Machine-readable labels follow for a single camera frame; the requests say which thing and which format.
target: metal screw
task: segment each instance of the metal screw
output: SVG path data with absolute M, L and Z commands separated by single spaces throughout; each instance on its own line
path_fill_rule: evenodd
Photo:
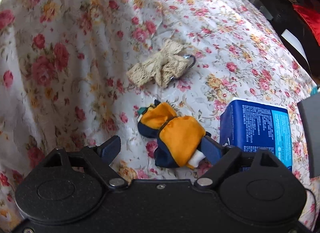
M 32 229 L 26 228 L 23 233 L 34 233 Z
M 209 178 L 200 178 L 197 180 L 197 183 L 200 185 L 200 186 L 209 186 L 213 183 L 213 181 Z
M 158 190 L 163 190 L 165 188 L 165 185 L 164 184 L 159 184 L 157 185 L 157 189 Z
M 124 181 L 124 179 L 121 179 L 121 178 L 114 178 L 114 179 L 109 180 L 109 184 L 113 187 L 119 187 L 119 186 L 124 185 L 125 181 Z

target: black plastic mount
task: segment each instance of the black plastic mount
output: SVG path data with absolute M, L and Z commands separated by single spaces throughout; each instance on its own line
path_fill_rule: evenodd
M 109 167 L 120 152 L 118 136 L 79 152 L 53 150 L 19 185 L 16 203 L 25 220 L 12 232 L 309 232 L 298 222 L 305 189 L 276 156 L 207 139 L 223 157 L 194 185 L 128 185 Z

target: bed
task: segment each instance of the bed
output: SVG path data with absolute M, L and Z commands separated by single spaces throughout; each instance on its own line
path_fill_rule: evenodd
M 53 148 L 77 151 L 117 134 L 122 149 L 112 167 L 128 181 L 204 174 L 206 161 L 195 170 L 155 166 L 156 141 L 137 130 L 138 108 L 154 99 L 194 116 L 217 141 L 233 97 L 287 106 L 293 174 L 320 203 L 296 106 L 314 82 L 247 0 L 2 0 L 0 33 L 4 231 L 21 220 L 17 185 Z M 196 65 L 166 89 L 135 87 L 126 71 L 167 38 L 184 44 Z M 317 210 L 308 196 L 300 218 L 308 228 Z

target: white strip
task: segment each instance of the white strip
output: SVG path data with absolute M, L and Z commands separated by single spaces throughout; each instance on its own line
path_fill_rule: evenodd
M 306 54 L 304 53 L 303 47 L 300 43 L 300 41 L 289 31 L 289 30 L 285 30 L 281 36 L 290 43 L 291 46 L 293 46 L 306 60 L 306 62 L 309 64 L 309 62 L 307 61 L 307 57 Z
M 188 164 L 196 168 L 199 166 L 199 162 L 204 158 L 205 158 L 204 154 L 201 151 L 196 150 L 195 153 L 190 158 L 190 160 L 188 161 Z
M 140 122 L 140 119 L 142 118 L 143 114 L 141 114 L 138 118 L 138 122 Z

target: blue box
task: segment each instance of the blue box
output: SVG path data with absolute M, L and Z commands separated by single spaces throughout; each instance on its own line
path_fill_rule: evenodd
M 220 117 L 220 144 L 245 152 L 268 148 L 292 169 L 292 141 L 288 110 L 282 106 L 234 98 Z

